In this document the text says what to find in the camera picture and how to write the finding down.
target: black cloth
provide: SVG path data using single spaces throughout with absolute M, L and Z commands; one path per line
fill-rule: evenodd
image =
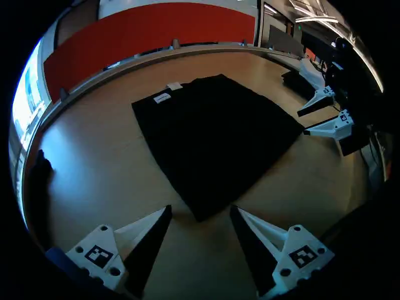
M 173 188 L 203 221 L 245 193 L 303 126 L 278 105 L 220 74 L 132 103 Z M 163 93 L 170 99 L 156 103 Z

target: red wall panel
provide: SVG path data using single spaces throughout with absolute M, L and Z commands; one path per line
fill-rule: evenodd
M 77 32 L 44 62 L 53 102 L 103 68 L 135 54 L 200 42 L 252 42 L 255 18 L 199 3 L 158 3 L 112 14 Z

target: desk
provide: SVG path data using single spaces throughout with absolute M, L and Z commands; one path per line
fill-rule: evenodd
M 283 86 L 287 71 L 250 53 L 187 56 L 127 73 L 74 103 L 39 141 L 55 172 L 49 193 L 57 246 L 67 251 L 99 224 L 117 229 L 171 204 L 144 299 L 255 299 L 229 210 L 195 221 L 151 155 L 131 103 L 171 82 L 222 73 L 304 126 L 337 115 L 328 107 L 298 118 L 306 100 Z M 235 204 L 282 228 L 302 224 L 319 235 L 365 200 L 366 182 L 358 153 L 342 157 L 333 140 L 301 135 Z

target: white label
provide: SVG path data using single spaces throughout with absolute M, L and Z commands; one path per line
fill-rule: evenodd
M 167 99 L 169 99 L 169 98 L 171 98 L 171 96 L 168 95 L 168 94 L 165 92 L 165 93 L 163 93 L 163 94 L 161 94 L 161 95 L 159 95 L 159 96 L 157 96 L 157 97 L 154 97 L 154 101 L 157 102 L 157 104 L 158 104 L 158 103 L 163 102 L 164 100 L 167 100 Z
M 168 83 L 166 85 L 167 88 L 170 88 L 172 91 L 178 90 L 182 88 L 182 85 L 179 82 Z

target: ceiling light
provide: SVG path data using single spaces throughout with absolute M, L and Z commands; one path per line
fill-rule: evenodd
M 293 5 L 293 8 L 299 12 L 302 12 L 303 14 L 310 16 L 310 17 L 318 17 L 317 15 L 311 13 L 309 10 L 304 9 L 300 6 L 297 6 L 296 4 L 293 3 L 292 0 L 289 0 L 289 2 Z M 355 42 L 349 38 L 348 36 L 344 35 L 340 30 L 338 30 L 336 27 L 333 27 L 329 22 L 323 21 L 323 20 L 317 20 L 317 22 L 320 22 L 322 25 L 328 27 L 330 30 L 332 30 L 334 33 L 336 33 L 339 37 L 345 39 L 348 41 L 352 47 L 355 53 L 361 58 L 361 60 L 364 62 L 364 64 L 367 66 L 368 70 L 371 72 L 373 78 L 376 81 L 376 84 L 378 85 L 380 91 L 383 93 L 384 92 L 384 86 L 382 84 L 381 79 L 379 78 L 378 73 L 375 71 L 374 67 L 372 64 L 369 62 L 367 57 L 356 47 Z
M 338 20 L 336 20 L 332 16 L 306 16 L 306 17 L 299 17 L 296 19 L 296 23 L 300 22 L 309 22 L 309 21 L 320 21 L 320 22 L 330 22 L 330 23 L 339 23 Z
M 274 14 L 277 14 L 277 13 L 278 13 L 275 9 L 273 9 L 273 8 L 272 8 L 271 6 L 269 6 L 268 4 L 265 4 L 265 3 L 264 3 L 264 7 L 265 7 L 266 9 L 270 10 L 271 12 L 273 12 Z

